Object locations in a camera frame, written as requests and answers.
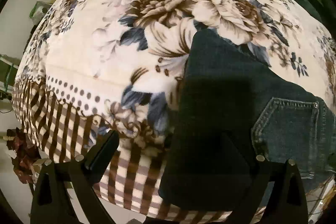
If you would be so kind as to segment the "dark blue denim jeans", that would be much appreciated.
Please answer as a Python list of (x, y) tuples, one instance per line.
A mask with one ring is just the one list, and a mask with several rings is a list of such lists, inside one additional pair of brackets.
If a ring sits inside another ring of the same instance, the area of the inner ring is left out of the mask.
[(334, 172), (335, 115), (322, 98), (288, 82), (210, 29), (198, 31), (183, 80), (159, 196), (186, 210), (231, 211), (258, 189), (256, 157), (293, 159), (310, 191)]

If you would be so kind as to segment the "dark red cloth pile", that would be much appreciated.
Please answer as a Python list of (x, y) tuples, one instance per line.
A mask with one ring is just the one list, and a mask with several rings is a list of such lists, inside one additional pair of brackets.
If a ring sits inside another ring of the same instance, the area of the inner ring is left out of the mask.
[(15, 155), (11, 159), (14, 173), (23, 184), (33, 184), (33, 163), (41, 158), (38, 148), (32, 144), (22, 129), (8, 129), (6, 132), (7, 148)]

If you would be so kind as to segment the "floral fleece bed blanket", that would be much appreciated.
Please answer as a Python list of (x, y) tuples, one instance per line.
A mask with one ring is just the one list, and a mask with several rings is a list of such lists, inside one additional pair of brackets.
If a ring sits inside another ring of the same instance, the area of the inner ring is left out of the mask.
[(27, 139), (60, 163), (116, 130), (121, 143), (97, 194), (165, 221), (224, 222), (228, 209), (183, 210), (158, 194), (200, 30), (235, 47), (220, 54), (226, 69), (255, 72), (266, 101), (252, 136), (261, 143), (274, 124), (290, 137), (270, 146), (294, 152), (315, 220), (335, 175), (326, 163), (335, 149), (335, 52), (327, 28), (295, 0), (56, 0), (15, 78)]

